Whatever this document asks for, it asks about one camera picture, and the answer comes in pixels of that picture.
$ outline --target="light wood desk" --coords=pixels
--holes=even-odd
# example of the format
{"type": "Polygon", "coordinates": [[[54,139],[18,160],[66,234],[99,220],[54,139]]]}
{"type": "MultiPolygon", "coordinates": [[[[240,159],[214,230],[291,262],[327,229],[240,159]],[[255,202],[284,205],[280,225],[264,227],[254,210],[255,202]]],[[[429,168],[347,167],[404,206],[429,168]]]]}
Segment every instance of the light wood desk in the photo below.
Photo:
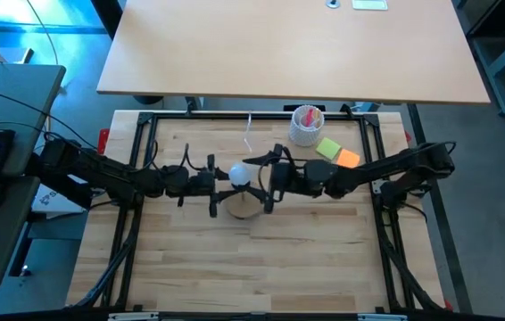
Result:
{"type": "Polygon", "coordinates": [[[489,103],[450,0],[129,0],[98,92],[489,103]]]}
{"type": "MultiPolygon", "coordinates": [[[[108,157],[128,162],[137,115],[138,111],[116,111],[105,152],[108,157]]],[[[407,148],[400,114],[380,113],[379,119],[387,156],[407,148]]],[[[195,166],[202,166],[206,155],[214,153],[217,165],[227,171],[251,156],[243,142],[244,126],[242,120],[161,119],[157,165],[178,163],[189,143],[195,166]]],[[[254,120],[249,135],[253,154],[262,155],[281,143],[295,158],[319,158],[313,148],[290,143],[288,127],[289,121],[254,120]]],[[[322,136],[363,153],[360,128],[354,122],[327,121],[322,136]]],[[[142,159],[145,151],[140,152],[142,159]]],[[[267,182],[269,170],[263,174],[267,182]]],[[[219,182],[217,189],[229,189],[228,182],[219,182]]],[[[367,185],[342,200],[286,194],[275,204],[273,214],[238,220],[222,204],[219,217],[209,218],[206,197],[186,198],[182,208],[165,196],[146,199],[128,306],[143,304],[145,310],[179,312],[372,312],[377,306],[387,308],[370,200],[367,185]]],[[[420,206],[417,200],[410,203],[420,206]]],[[[410,270],[435,302],[443,305],[426,222],[413,210],[403,209],[400,216],[410,270]]],[[[89,213],[69,304],[84,297],[105,270],[117,217],[118,210],[112,206],[89,213]]],[[[403,303],[401,279],[395,268],[393,272],[403,303]]]]}

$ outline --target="gray floor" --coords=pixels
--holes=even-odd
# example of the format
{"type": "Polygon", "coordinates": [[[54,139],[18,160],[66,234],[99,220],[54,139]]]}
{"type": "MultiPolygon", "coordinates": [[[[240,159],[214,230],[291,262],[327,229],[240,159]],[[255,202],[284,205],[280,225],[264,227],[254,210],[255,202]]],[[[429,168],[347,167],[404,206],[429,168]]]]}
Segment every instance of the gray floor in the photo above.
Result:
{"type": "MultiPolygon", "coordinates": [[[[110,126],[113,111],[148,109],[131,97],[95,92],[110,47],[107,36],[53,35],[53,39],[60,63],[68,69],[53,114],[88,141],[97,142],[99,129],[110,126]]],[[[0,44],[31,46],[37,51],[32,63],[54,63],[44,34],[0,33],[0,44]]],[[[205,108],[279,110],[284,103],[291,102],[217,98],[207,100],[205,108]]],[[[334,110],[340,103],[326,105],[334,110]]],[[[184,107],[182,97],[168,97],[164,105],[158,103],[149,108],[184,107]]],[[[383,111],[401,111],[406,128],[412,133],[405,109],[388,106],[383,111]]],[[[505,317],[505,119],[497,116],[494,106],[420,105],[419,111],[428,140],[458,142],[452,155],[457,170],[440,185],[473,309],[477,314],[505,317]]],[[[54,123],[53,129],[70,137],[58,124],[54,123]]],[[[443,292],[451,303],[456,303],[433,212],[429,202],[424,204],[431,218],[429,231],[443,292]]],[[[63,306],[85,218],[82,215],[54,221],[37,232],[47,237],[63,235],[74,241],[34,243],[27,261],[34,275],[5,278],[0,286],[0,313],[63,306]]]]}

